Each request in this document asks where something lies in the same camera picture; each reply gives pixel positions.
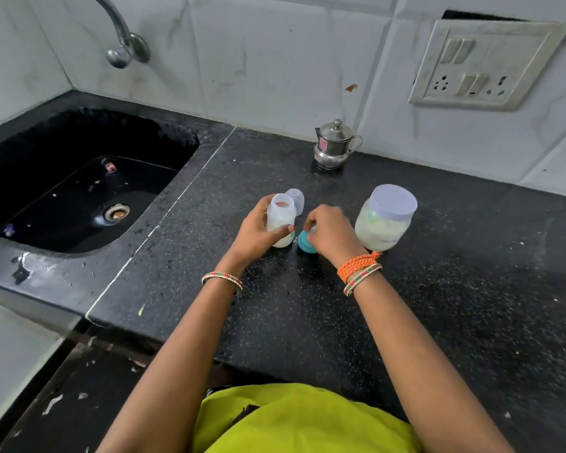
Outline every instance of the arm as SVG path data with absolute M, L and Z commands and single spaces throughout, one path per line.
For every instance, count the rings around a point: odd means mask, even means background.
M 304 224 L 316 250 L 339 268 L 365 254 L 341 209 L 321 205 Z M 354 288 L 381 358 L 415 433 L 430 453 L 513 452 L 436 342 L 384 276 Z
M 293 226 L 266 231 L 265 212 L 273 195 L 262 198 L 245 218 L 215 271 L 240 278 L 253 260 L 293 231 Z M 97 453 L 186 450 L 234 288 L 220 278 L 206 281 L 128 397 Z

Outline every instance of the forearm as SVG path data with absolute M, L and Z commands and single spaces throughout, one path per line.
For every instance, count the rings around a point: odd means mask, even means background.
M 416 434 L 430 453 L 511 452 L 453 365 L 379 274 L 354 295 Z
M 227 255 L 216 271 L 241 277 Z M 99 453 L 180 453 L 191 439 L 235 285 L 208 280 L 128 397 Z

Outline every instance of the purple-tinted lid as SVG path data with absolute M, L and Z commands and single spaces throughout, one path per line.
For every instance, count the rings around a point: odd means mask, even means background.
M 384 219 L 408 221 L 417 209 L 417 199 L 403 187 L 382 184 L 373 190 L 367 205 Z

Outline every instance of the teapot lid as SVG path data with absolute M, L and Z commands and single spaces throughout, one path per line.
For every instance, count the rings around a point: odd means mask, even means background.
M 344 121 L 336 119 L 320 128 L 320 136 L 329 141 L 347 141 L 354 137 L 354 132 Z

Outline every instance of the hand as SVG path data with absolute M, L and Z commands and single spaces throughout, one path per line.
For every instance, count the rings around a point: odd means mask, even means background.
M 259 259 L 280 239 L 291 234 L 292 225 L 283 225 L 273 231 L 266 230 L 266 208 L 275 196 L 262 197 L 256 207 L 243 220 L 239 233 L 227 256 L 245 266 Z
M 336 269 L 356 256 L 368 254 L 339 206 L 320 205 L 312 210 L 304 230 L 308 232 L 315 224 L 317 229 L 307 236 L 307 240 Z

